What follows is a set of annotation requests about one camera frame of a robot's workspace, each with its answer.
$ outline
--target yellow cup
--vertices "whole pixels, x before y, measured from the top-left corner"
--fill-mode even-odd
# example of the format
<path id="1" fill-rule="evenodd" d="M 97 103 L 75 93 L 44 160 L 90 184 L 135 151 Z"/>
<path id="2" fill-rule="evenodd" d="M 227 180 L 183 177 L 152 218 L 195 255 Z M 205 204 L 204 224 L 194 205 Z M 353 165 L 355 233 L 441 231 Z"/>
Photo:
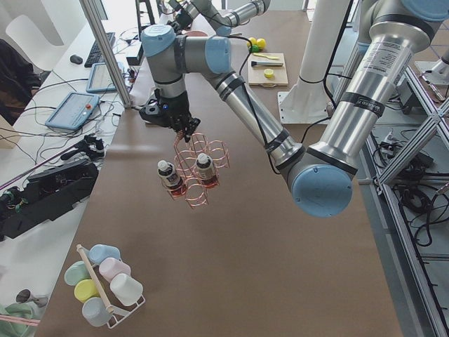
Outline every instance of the yellow cup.
<path id="1" fill-rule="evenodd" d="M 74 290 L 75 298 L 81 303 L 86 302 L 89 298 L 100 297 L 97 288 L 92 279 L 83 279 L 78 282 Z"/>

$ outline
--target white cup rack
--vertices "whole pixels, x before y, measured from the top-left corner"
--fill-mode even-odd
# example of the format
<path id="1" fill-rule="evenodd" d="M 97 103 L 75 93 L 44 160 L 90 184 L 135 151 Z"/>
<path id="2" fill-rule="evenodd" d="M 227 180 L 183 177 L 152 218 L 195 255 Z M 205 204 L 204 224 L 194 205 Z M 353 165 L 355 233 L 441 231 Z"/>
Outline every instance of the white cup rack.
<path id="1" fill-rule="evenodd" d="M 131 310 L 126 310 L 123 308 L 119 308 L 115 305 L 112 305 L 111 301 L 107 297 L 107 294 L 100 283 L 100 280 L 98 279 L 97 274 L 93 269 L 94 266 L 91 265 L 91 262 L 89 261 L 88 256 L 86 255 L 86 249 L 82 245 L 77 244 L 76 251 L 78 251 L 79 255 L 81 256 L 81 259 L 84 262 L 84 265 L 86 266 L 86 269 L 89 275 L 91 276 L 91 279 L 93 280 L 103 303 L 105 304 L 106 311 L 112 314 L 111 319 L 107 323 L 107 327 L 109 329 L 113 329 L 117 325 L 122 323 L 126 318 L 128 318 L 133 312 L 135 312 L 139 307 L 141 307 L 145 303 L 145 297 L 142 295 L 134 304 L 130 306 L 130 308 L 133 308 Z"/>

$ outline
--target blue joint cap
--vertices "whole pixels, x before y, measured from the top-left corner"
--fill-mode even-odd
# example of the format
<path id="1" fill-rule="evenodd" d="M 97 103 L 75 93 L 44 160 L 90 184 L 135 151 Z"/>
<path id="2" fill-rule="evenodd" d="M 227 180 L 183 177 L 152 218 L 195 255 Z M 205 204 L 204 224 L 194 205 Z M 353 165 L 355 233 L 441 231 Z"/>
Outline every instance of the blue joint cap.
<path id="1" fill-rule="evenodd" d="M 145 57 L 155 56 L 166 50 L 174 42 L 176 33 L 168 25 L 152 25 L 142 32 L 140 40 Z"/>
<path id="2" fill-rule="evenodd" d="M 228 37 L 229 35 L 231 35 L 232 33 L 232 28 L 228 27 L 228 26 L 219 26 L 216 30 L 215 33 L 217 33 L 217 35 L 219 37 Z"/>
<path id="3" fill-rule="evenodd" d="M 329 218 L 343 211 L 351 201 L 349 176 L 331 165 L 315 165 L 297 175 L 292 187 L 293 200 L 304 212 Z"/>
<path id="4" fill-rule="evenodd" d="M 357 49 L 360 54 L 365 54 L 368 48 L 370 48 L 370 44 L 357 41 Z"/>
<path id="5" fill-rule="evenodd" d="M 442 22 L 449 18 L 449 0 L 401 0 L 413 15 L 430 22 Z"/>
<path id="6" fill-rule="evenodd" d="M 231 70 L 231 44 L 226 37 L 211 37 L 206 41 L 206 62 L 214 74 Z"/>

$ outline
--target bottle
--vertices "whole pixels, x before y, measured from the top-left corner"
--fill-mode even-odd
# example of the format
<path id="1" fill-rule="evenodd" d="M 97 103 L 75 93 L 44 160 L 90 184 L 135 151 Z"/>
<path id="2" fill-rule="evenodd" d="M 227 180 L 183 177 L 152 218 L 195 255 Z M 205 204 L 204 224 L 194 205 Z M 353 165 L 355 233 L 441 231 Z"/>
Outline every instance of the bottle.
<path id="1" fill-rule="evenodd" d="M 172 163 L 161 160 L 157 163 L 157 168 L 157 173 L 162 180 L 163 186 L 169 190 L 171 195 L 174 197 L 179 197 L 187 191 L 184 180 L 177 174 Z"/>
<path id="2" fill-rule="evenodd" d="M 206 188 L 212 188 L 218 185 L 217 171 L 212 158 L 205 153 L 200 153 L 198 158 L 196 158 L 195 164 L 198 178 Z"/>

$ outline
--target white cup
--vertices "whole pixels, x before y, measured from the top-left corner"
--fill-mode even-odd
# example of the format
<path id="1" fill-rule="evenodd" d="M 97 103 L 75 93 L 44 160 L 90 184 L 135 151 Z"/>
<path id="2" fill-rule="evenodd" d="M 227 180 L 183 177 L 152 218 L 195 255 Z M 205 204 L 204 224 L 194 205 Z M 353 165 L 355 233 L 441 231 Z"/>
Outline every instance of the white cup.
<path id="1" fill-rule="evenodd" d="M 82 313 L 92 326 L 103 326 L 112 317 L 112 314 L 106 310 L 105 304 L 99 297 L 89 298 L 83 304 Z"/>
<path id="2" fill-rule="evenodd" d="M 143 292 L 143 285 L 124 273 L 115 276 L 110 286 L 117 299 L 127 307 L 136 303 Z"/>
<path id="3" fill-rule="evenodd" d="M 111 283 L 112 279 L 118 274 L 124 273 L 131 276 L 131 267 L 116 258 L 106 258 L 101 262 L 99 268 L 100 274 Z"/>

